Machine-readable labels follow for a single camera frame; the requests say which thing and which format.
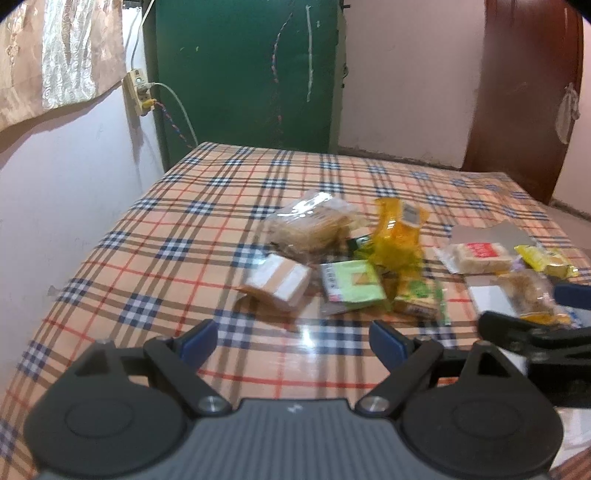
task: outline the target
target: green door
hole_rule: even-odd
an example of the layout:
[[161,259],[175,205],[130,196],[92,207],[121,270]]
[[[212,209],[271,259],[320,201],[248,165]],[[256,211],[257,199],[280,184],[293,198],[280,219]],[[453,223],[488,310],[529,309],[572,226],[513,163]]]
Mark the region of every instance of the green door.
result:
[[[342,64],[336,65],[341,13],[335,0],[307,1],[156,2],[158,81],[183,101],[200,142],[311,152],[328,152],[335,143],[340,98],[333,97],[340,96],[343,71]],[[309,97],[306,5],[313,70]],[[277,48],[277,83],[272,54],[286,21]],[[190,138],[172,96],[165,89],[158,96]],[[188,150],[169,125],[164,132],[173,165]]]

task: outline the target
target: plaid bedsheet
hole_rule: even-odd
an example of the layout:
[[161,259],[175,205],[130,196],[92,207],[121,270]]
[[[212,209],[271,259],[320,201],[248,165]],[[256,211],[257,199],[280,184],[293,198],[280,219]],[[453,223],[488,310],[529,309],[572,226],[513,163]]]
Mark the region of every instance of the plaid bedsheet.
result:
[[[581,281],[591,278],[589,260],[504,174],[202,144],[132,205],[43,319],[1,406],[0,479],[33,476],[21,434],[27,411],[94,339],[136,346],[214,318],[219,346],[200,375],[234,404],[249,396],[354,403],[380,382],[387,371],[368,344],[369,321],[381,316],[379,310],[325,319],[316,296],[290,318],[234,290],[267,252],[261,221],[312,188],[344,198],[372,220],[380,196],[430,209],[421,236],[426,275],[443,282],[453,324],[385,317],[408,335],[429,333],[448,346],[476,339],[465,285],[428,248],[445,246],[456,223],[490,226],[509,219],[545,246],[563,249],[580,268]],[[590,459],[583,452],[554,474],[581,479]]]

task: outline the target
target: cloth hanging on door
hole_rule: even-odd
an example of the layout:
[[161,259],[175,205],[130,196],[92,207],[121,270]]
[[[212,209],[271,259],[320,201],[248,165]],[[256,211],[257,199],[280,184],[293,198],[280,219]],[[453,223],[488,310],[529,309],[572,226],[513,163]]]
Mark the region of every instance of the cloth hanging on door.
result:
[[559,140],[564,145],[568,145],[571,123],[578,120],[581,114],[579,112],[579,94],[574,89],[574,84],[569,83],[569,86],[564,88],[564,92],[564,97],[558,107],[554,128]]

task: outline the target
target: electrical outlet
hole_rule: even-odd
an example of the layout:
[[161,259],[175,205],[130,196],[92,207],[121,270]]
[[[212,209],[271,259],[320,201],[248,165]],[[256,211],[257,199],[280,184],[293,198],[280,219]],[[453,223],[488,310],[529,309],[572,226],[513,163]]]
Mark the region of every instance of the electrical outlet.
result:
[[148,78],[144,73],[143,69],[133,69],[127,72],[123,79],[123,86],[127,91],[127,95],[131,99],[131,103],[135,108],[135,113],[138,116],[146,115],[151,107],[144,107],[144,102],[151,100],[150,89],[146,89],[144,92],[139,93],[138,88],[148,83]]

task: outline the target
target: lace curtain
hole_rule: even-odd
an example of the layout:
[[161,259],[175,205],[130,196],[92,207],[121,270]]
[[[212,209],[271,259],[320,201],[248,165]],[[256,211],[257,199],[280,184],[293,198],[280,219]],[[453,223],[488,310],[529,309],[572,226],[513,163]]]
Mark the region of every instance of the lace curtain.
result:
[[0,131],[125,75],[122,0],[25,0],[0,24]]

